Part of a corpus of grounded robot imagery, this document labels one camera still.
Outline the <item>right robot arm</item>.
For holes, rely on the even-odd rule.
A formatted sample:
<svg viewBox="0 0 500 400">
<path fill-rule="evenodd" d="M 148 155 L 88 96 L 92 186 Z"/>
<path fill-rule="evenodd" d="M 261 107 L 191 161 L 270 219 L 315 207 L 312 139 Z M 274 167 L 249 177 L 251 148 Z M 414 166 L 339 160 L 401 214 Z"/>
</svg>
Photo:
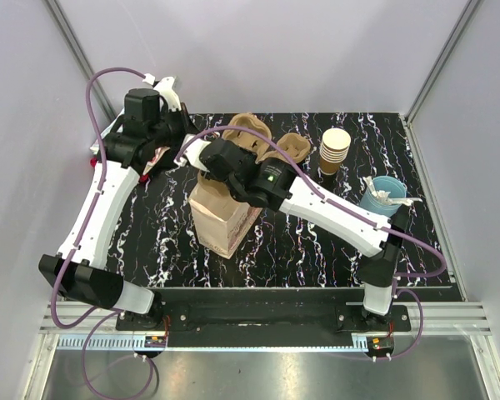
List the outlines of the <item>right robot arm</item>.
<svg viewBox="0 0 500 400">
<path fill-rule="evenodd" d="M 388 314 L 393 302 L 393 275 L 402 239 L 390 233 L 392 221 L 319 187 L 299 167 L 277 158 L 262 162 L 236 144 L 218 138 L 197 156 L 207 175 L 227 185 L 230 196 L 257 208 L 301 218 L 341 238 L 362 254 L 357 279 L 363 307 Z"/>
</svg>

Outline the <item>paper takeout bag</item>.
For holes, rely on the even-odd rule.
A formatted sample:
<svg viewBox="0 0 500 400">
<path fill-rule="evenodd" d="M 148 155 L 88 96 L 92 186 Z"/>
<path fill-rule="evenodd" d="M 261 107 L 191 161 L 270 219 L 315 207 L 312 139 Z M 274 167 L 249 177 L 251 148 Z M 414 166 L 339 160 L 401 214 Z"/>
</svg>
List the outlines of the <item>paper takeout bag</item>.
<svg viewBox="0 0 500 400">
<path fill-rule="evenodd" d="M 230 259 L 262 209 L 234 200 L 226 184 L 197 175 L 189 197 L 192 220 L 201 245 Z"/>
</svg>

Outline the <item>red cloth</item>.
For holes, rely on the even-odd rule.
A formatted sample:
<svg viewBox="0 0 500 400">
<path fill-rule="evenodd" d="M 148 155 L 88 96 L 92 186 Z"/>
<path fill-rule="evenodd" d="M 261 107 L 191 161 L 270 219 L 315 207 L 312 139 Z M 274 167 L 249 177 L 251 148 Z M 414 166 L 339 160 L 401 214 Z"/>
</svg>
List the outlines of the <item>red cloth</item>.
<svg viewBox="0 0 500 400">
<path fill-rule="evenodd" d="M 97 163 L 98 163 L 98 160 L 95 158 L 95 157 L 92 157 L 90 160 L 89 160 L 89 163 L 91 165 L 92 168 L 95 168 Z M 149 179 L 149 176 L 147 174 L 143 174 L 140 178 L 139 178 L 139 182 L 140 183 L 146 183 Z"/>
</svg>

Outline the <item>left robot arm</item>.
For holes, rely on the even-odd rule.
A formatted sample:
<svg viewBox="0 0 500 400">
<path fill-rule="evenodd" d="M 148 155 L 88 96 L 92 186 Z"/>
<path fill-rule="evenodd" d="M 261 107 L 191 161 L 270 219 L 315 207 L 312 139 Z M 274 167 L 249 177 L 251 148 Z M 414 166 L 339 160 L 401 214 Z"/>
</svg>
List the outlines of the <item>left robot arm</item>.
<svg viewBox="0 0 500 400">
<path fill-rule="evenodd" d="M 183 139 L 195 132 L 184 104 L 166 77 L 152 88 L 134 88 L 102 140 L 95 173 L 81 211 L 55 255 L 38 269 L 57 294 L 97 308 L 148 314 L 154 294 L 106 269 L 117 221 L 142 178 L 175 168 Z"/>
</svg>

